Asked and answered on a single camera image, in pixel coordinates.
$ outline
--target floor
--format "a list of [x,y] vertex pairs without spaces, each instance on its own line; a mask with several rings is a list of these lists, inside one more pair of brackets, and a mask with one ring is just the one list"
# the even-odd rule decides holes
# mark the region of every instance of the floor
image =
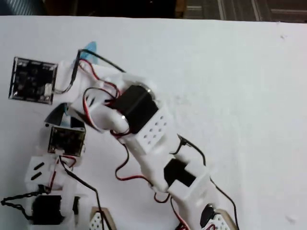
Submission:
[[186,19],[307,22],[306,0],[187,0]]

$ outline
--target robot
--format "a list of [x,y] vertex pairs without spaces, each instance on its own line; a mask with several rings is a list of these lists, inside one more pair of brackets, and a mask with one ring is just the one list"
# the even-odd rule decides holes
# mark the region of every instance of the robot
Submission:
[[[79,50],[70,86],[57,93],[70,89],[78,68],[88,72],[85,66],[78,66],[82,52],[95,55]],[[72,171],[82,163],[84,124],[100,133],[110,132],[132,153],[140,164],[141,178],[154,191],[168,193],[171,202],[177,203],[179,212],[175,214],[182,223],[180,229],[205,229],[217,207],[217,188],[211,182],[204,156],[203,162],[193,161],[181,148],[188,145],[202,154],[177,134],[156,86],[121,69],[118,74],[99,78],[93,66],[83,61],[91,67],[93,84],[72,103],[59,105],[46,118],[40,144],[45,151],[31,158],[25,176],[27,190],[36,192],[29,195],[25,206],[28,229],[87,229],[78,226],[76,206],[80,198],[72,195],[77,183]]]

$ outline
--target black wire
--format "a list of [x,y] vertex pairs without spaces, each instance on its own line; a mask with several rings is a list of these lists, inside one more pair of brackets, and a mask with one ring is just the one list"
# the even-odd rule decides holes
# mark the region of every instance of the black wire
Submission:
[[98,210],[100,212],[100,217],[101,217],[101,223],[102,223],[102,229],[104,230],[105,229],[105,226],[104,226],[104,219],[106,220],[106,224],[107,224],[107,227],[109,229],[111,229],[111,226],[110,224],[108,223],[107,221],[107,218],[106,218],[106,215],[105,213],[102,211],[101,209],[101,206],[100,206],[100,201],[99,201],[99,195],[98,195],[98,191],[97,189],[95,189],[94,187],[90,186],[87,182],[83,181],[82,179],[80,179],[76,174],[74,174],[73,172],[69,171],[68,169],[66,169],[65,165],[64,165],[64,162],[62,161],[62,157],[59,156],[59,161],[61,162],[65,172],[68,174],[68,176],[72,177],[73,179],[75,179],[76,181],[80,182],[81,184],[83,184],[85,187],[93,190],[95,193],[96,193],[96,199],[97,199],[97,204],[98,204]]
[[118,69],[120,72],[125,73],[125,71],[121,67],[119,67],[118,65],[114,64],[112,61],[110,61],[110,60],[108,60],[108,59],[106,59],[106,58],[104,58],[104,57],[94,53],[93,51],[90,51],[88,49],[81,49],[79,51],[91,54],[91,55],[99,58],[100,60],[103,60],[104,62],[108,63],[109,65],[113,66],[114,68]]
[[16,196],[10,196],[10,197],[4,198],[1,201],[1,204],[3,206],[9,206],[9,207],[12,207],[12,208],[20,210],[27,220],[32,220],[32,216],[29,216],[29,215],[26,214],[25,209],[24,209],[24,207],[22,205],[13,204],[13,203],[10,203],[8,201],[22,199],[22,198],[29,198],[29,197],[32,197],[32,196],[38,196],[38,195],[42,195],[43,193],[46,193],[46,191],[42,190],[42,189],[39,189],[36,192],[31,192],[31,193],[26,193],[26,194],[16,195]]
[[120,68],[118,65],[114,64],[110,60],[108,60],[108,59],[106,59],[106,58],[104,58],[104,57],[102,57],[102,56],[100,56],[100,55],[98,55],[98,54],[88,50],[88,49],[79,49],[78,53],[77,53],[77,58],[75,60],[75,63],[74,63],[73,69],[72,69],[71,81],[70,81],[68,87],[66,89],[64,89],[64,90],[57,90],[57,89],[55,89],[55,93],[63,94],[63,93],[68,92],[71,89],[71,87],[72,87],[72,85],[75,82],[76,77],[77,77],[77,71],[78,71],[78,66],[79,66],[79,61],[80,61],[80,55],[81,55],[82,52],[91,54],[91,55],[93,55],[93,56],[103,60],[104,62],[108,63],[109,65],[113,66],[114,68],[118,69],[120,72],[125,73],[125,71],[122,68]]
[[183,136],[178,134],[178,137],[180,139],[180,144],[179,144],[177,150],[174,153],[170,153],[170,154],[176,155],[176,154],[178,154],[178,152],[179,152],[179,150],[181,149],[182,146],[188,145],[188,146],[194,148],[201,155],[203,165],[206,166],[206,158],[205,158],[205,155],[203,154],[203,152],[196,145],[194,145],[189,140],[185,139]]
[[[177,150],[175,151],[175,153],[170,153],[170,154],[173,154],[173,155],[176,155],[178,154],[179,150],[181,149],[182,146],[184,145],[188,145],[190,147],[193,147],[195,150],[197,150],[197,152],[202,156],[202,160],[203,160],[203,165],[206,166],[206,157],[205,155],[203,154],[203,152],[196,146],[194,145],[192,142],[190,142],[189,140],[185,139],[184,137],[178,135],[179,139],[180,139],[180,144],[179,144],[179,147],[177,148]],[[228,196],[220,187],[218,187],[216,185],[216,183],[212,180],[212,178],[210,177],[210,181],[214,184],[214,186],[216,187],[216,189],[222,193],[233,205],[234,207],[234,215],[235,215],[235,222],[236,222],[236,228],[237,230],[240,230],[239,228],[239,224],[238,224],[238,218],[237,218],[237,212],[236,212],[236,204],[235,202],[233,201],[233,199],[230,198],[230,196]]]
[[237,230],[240,230],[239,224],[238,224],[237,213],[236,213],[236,204],[235,204],[235,202],[234,202],[233,199],[231,199],[230,196],[227,195],[219,186],[216,185],[216,183],[212,180],[211,177],[210,177],[210,181],[212,182],[212,184],[215,185],[216,189],[219,190],[220,193],[222,193],[228,200],[230,200],[230,202],[231,202],[232,205],[234,206],[234,214],[235,214],[236,228],[237,228]]

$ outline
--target wire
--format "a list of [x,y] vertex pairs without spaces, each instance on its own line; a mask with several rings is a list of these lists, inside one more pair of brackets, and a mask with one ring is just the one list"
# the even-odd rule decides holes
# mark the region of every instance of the wire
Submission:
[[120,165],[118,166],[116,169],[115,169],[115,177],[119,180],[119,181],[129,181],[129,180],[132,180],[132,179],[143,179],[143,180],[146,180],[150,186],[153,186],[153,183],[151,183],[146,177],[144,177],[143,175],[135,175],[135,176],[129,176],[129,177],[119,177],[117,175],[118,171],[123,168],[129,161],[129,158],[130,158],[130,154],[129,154],[129,150],[127,148],[127,146],[125,144],[122,144],[120,143],[126,150],[127,152],[127,158],[125,159],[125,161]]
[[170,202],[171,202],[171,206],[172,206],[172,209],[173,209],[173,212],[174,212],[175,216],[180,221],[180,223],[182,223],[184,229],[190,230],[190,228],[188,227],[188,224],[185,222],[185,220],[183,218],[181,218],[181,216],[176,212],[176,210],[174,208],[174,205],[173,205],[173,198],[172,197],[170,199]]
[[72,87],[72,85],[73,85],[73,83],[74,83],[74,81],[76,80],[76,77],[77,77],[77,71],[78,71],[78,66],[79,66],[79,61],[80,61],[80,55],[81,55],[82,52],[91,54],[91,55],[93,55],[93,56],[103,60],[104,62],[108,63],[109,65],[113,66],[114,68],[118,69],[120,72],[125,73],[125,71],[122,68],[120,68],[119,66],[117,66],[113,62],[109,61],[108,59],[106,59],[106,58],[104,58],[104,57],[102,57],[102,56],[100,56],[100,55],[98,55],[98,54],[96,54],[96,53],[94,53],[94,52],[92,52],[90,50],[79,49],[78,53],[77,53],[77,57],[76,57],[75,63],[74,63],[74,66],[73,66],[73,69],[72,69],[71,81],[70,81],[69,85],[64,90],[57,90],[57,89],[55,89],[54,92],[56,94],[63,94],[63,93],[68,92],[71,89],[71,87]]
[[[76,181],[78,181],[79,183],[83,184],[85,187],[91,189],[92,191],[94,191],[96,193],[96,199],[97,199],[97,204],[98,204],[98,210],[100,212],[100,216],[101,216],[101,222],[102,222],[102,229],[104,230],[105,227],[104,227],[104,219],[106,220],[106,215],[105,213],[102,211],[101,209],[101,206],[100,206],[100,201],[99,201],[99,195],[98,195],[98,191],[97,189],[95,189],[94,187],[90,186],[87,182],[83,181],[82,179],[80,179],[76,174],[74,174],[73,172],[69,171],[65,165],[64,165],[64,162],[62,160],[62,157],[59,156],[59,161],[60,163],[62,164],[65,172],[67,173],[68,176],[72,177],[73,179],[75,179]],[[106,221],[106,224],[108,226],[109,229],[111,229],[108,221]]]
[[181,135],[178,134],[178,137],[179,137],[179,139],[180,139],[180,144],[179,144],[177,150],[176,150],[174,153],[170,153],[170,154],[176,155],[176,154],[179,153],[179,150],[181,149],[182,146],[188,145],[188,146],[194,148],[194,149],[201,155],[203,165],[206,166],[206,158],[205,158],[205,155],[203,154],[203,152],[202,152],[196,145],[194,145],[194,144],[193,144],[192,142],[190,142],[189,140],[185,139],[183,136],[181,136]]
[[70,168],[75,166],[75,164],[77,163],[77,160],[72,156],[63,155],[62,157],[73,160],[73,163],[71,164],[71,166],[69,166]]
[[116,133],[114,130],[110,130],[110,134],[112,136],[114,136],[115,138],[121,138],[121,137],[126,136],[130,133],[131,133],[130,130],[127,130],[127,132],[124,132],[124,133]]
[[85,52],[85,53],[88,53],[88,54],[91,54],[91,55],[94,55],[95,57],[99,58],[100,60],[103,60],[104,62],[108,63],[109,65],[113,66],[114,68],[118,69],[120,72],[122,73],[125,73],[125,71],[120,68],[118,65],[114,64],[113,62],[111,62],[110,60],[88,50],[88,49],[80,49],[78,52]]
[[[179,138],[180,138],[180,144],[179,144],[179,147],[178,149],[176,150],[175,153],[171,153],[173,155],[177,154],[181,148],[181,146],[185,145],[185,144],[188,144],[190,145],[191,147],[193,147],[194,149],[197,150],[197,152],[202,156],[202,160],[203,160],[203,165],[206,166],[206,158],[205,158],[205,155],[203,154],[203,152],[196,146],[194,145],[192,142],[188,141],[187,139],[185,139],[184,137],[178,135]],[[216,183],[212,180],[212,178],[210,177],[210,181],[214,184],[214,186],[216,187],[216,189],[222,193],[233,205],[234,207],[234,215],[235,215],[235,222],[236,222],[236,228],[237,230],[240,230],[239,228],[239,224],[238,224],[238,218],[237,218],[237,212],[236,212],[236,204],[235,202],[233,201],[233,199],[230,198],[230,196],[228,196],[220,187],[218,187],[216,185]]]
[[162,200],[162,201],[159,200],[159,199],[157,199],[156,196],[157,196],[157,193],[154,193],[154,197],[153,197],[153,198],[154,198],[154,200],[155,200],[157,203],[159,203],[159,204],[165,204],[165,203],[168,201],[168,199],[170,198],[171,195],[168,194],[167,197],[166,197],[166,199],[165,199],[165,200]]
[[39,190],[36,191],[36,192],[31,192],[31,193],[26,193],[26,194],[23,194],[23,195],[16,195],[16,196],[4,198],[1,201],[1,204],[3,206],[9,206],[9,207],[15,208],[17,210],[20,210],[27,220],[32,220],[32,216],[29,216],[29,215],[26,214],[25,209],[22,205],[13,204],[13,203],[10,203],[8,201],[22,199],[22,198],[30,198],[32,196],[42,195],[43,193],[47,193],[47,192],[44,189],[42,189],[41,187],[39,187]]
[[96,80],[103,81],[105,84],[110,85],[110,86],[112,86],[112,87],[115,89],[115,91],[116,91],[115,97],[116,97],[116,98],[117,98],[118,96],[120,96],[120,91],[119,91],[118,87],[117,87],[115,84],[113,84],[113,83],[111,83],[111,82],[109,82],[109,81],[106,81],[106,80],[102,80],[102,79],[100,79],[100,77],[98,77],[98,75],[96,74],[96,72],[95,72],[95,70],[94,70],[94,67],[93,67],[93,65],[92,65],[91,62],[89,62],[88,60],[83,59],[83,58],[81,58],[80,61],[84,61],[84,62],[86,62],[86,63],[90,66],[91,71],[92,71],[92,74],[94,75],[94,77],[96,78]]
[[115,97],[108,91],[104,90],[104,89],[100,89],[100,88],[96,88],[96,87],[90,87],[90,88],[87,88],[84,93],[83,93],[83,110],[84,110],[84,113],[85,113],[85,116],[89,122],[89,124],[94,128],[96,129],[98,132],[101,132],[102,129],[98,128],[94,121],[92,120],[92,117],[90,115],[90,112],[89,112],[89,108],[87,106],[87,103],[86,103],[86,93],[89,91],[89,90],[100,90],[100,91],[103,91],[105,93],[107,93],[113,100],[115,99]]
[[206,230],[210,230],[212,227],[213,227],[213,230],[215,230],[215,225],[214,224],[209,225],[209,227],[207,227]]
[[228,200],[230,200],[230,202],[232,203],[233,207],[234,207],[234,214],[235,214],[235,222],[236,222],[236,228],[237,230],[240,230],[239,228],[239,224],[238,224],[238,217],[237,217],[237,213],[236,213],[236,204],[233,201],[233,199],[230,198],[230,196],[228,196],[220,187],[218,187],[216,185],[216,183],[212,180],[212,178],[210,177],[210,181],[214,184],[214,186],[216,187],[216,189],[218,191],[220,191],[220,193],[222,193]]

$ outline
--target red wire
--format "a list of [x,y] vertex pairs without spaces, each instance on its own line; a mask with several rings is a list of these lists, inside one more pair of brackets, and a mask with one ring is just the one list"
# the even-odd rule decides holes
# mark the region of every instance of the red wire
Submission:
[[115,169],[115,176],[116,176],[116,178],[117,178],[118,180],[120,180],[120,181],[129,181],[129,180],[132,180],[132,179],[137,179],[137,178],[139,178],[139,179],[146,180],[151,186],[153,186],[153,183],[151,183],[151,182],[150,182],[146,177],[144,177],[143,175],[135,175],[135,176],[129,176],[129,177],[119,177],[119,176],[117,175],[117,172],[118,172],[121,168],[123,168],[123,167],[128,163],[128,161],[129,161],[129,150],[128,150],[128,148],[127,148],[127,146],[126,146],[125,144],[122,144],[122,143],[121,143],[121,145],[124,146],[125,149],[126,149],[127,158],[125,159],[125,161],[124,161],[121,165],[119,165],[119,166]]
[[209,227],[206,228],[206,230],[210,230],[213,227],[213,230],[215,230],[215,225],[211,224]]
[[52,177],[51,177],[51,182],[50,182],[50,191],[52,190],[52,187],[53,187],[53,182],[54,182],[54,178],[56,177],[56,166],[54,166],[54,170],[53,170],[53,174],[52,174]]
[[187,226],[184,219],[181,218],[181,216],[175,211],[175,208],[174,208],[174,205],[173,205],[173,202],[172,202],[173,198],[171,197],[170,200],[171,200],[171,206],[172,206],[173,212],[174,212],[175,216],[177,217],[177,219],[182,223],[183,229],[189,230],[190,228]]
[[125,132],[125,133],[116,133],[114,130],[110,130],[110,133],[115,138],[121,138],[123,136],[126,136],[126,135],[130,134],[131,132],[128,130],[128,132]]
[[77,160],[74,157],[72,157],[72,156],[63,155],[61,157],[73,160],[73,163],[71,164],[71,166],[69,166],[70,168],[72,168],[77,163]]
[[117,98],[118,96],[120,96],[120,91],[119,91],[118,87],[117,87],[115,84],[113,84],[113,83],[111,83],[111,82],[109,82],[109,81],[106,81],[106,80],[102,80],[102,79],[100,79],[100,78],[98,77],[98,75],[96,74],[96,72],[95,72],[95,70],[94,70],[93,65],[92,65],[91,62],[89,62],[88,60],[83,59],[83,58],[81,58],[80,61],[85,61],[85,62],[91,67],[92,73],[93,73],[94,77],[95,77],[97,80],[103,81],[105,84],[108,84],[108,85],[112,86],[112,87],[115,89],[115,91],[116,91],[115,97],[116,97],[116,98]]
[[82,101],[82,103],[83,103],[83,110],[84,110],[84,113],[85,113],[85,116],[86,116],[88,122],[90,123],[90,125],[91,125],[92,127],[94,127],[94,125],[93,125],[92,122],[91,122],[91,119],[90,119],[90,112],[88,111],[87,104],[86,104],[86,92],[87,92],[88,90],[90,90],[90,89],[96,89],[96,90],[103,91],[103,92],[107,93],[110,97],[112,97],[112,99],[115,99],[115,97],[114,97],[110,92],[108,92],[107,90],[105,90],[105,89],[100,89],[100,88],[95,88],[95,87],[87,88],[87,89],[84,91],[84,93],[83,93],[83,101]]
[[[62,156],[62,157],[73,160],[73,163],[71,164],[71,166],[69,166],[70,168],[72,168],[77,163],[77,160],[74,157],[71,157],[71,156]],[[50,182],[50,190],[52,190],[56,174],[57,174],[57,172],[56,172],[56,169],[54,167],[54,171],[53,171],[53,174],[52,174],[52,177],[51,177],[51,182]]]

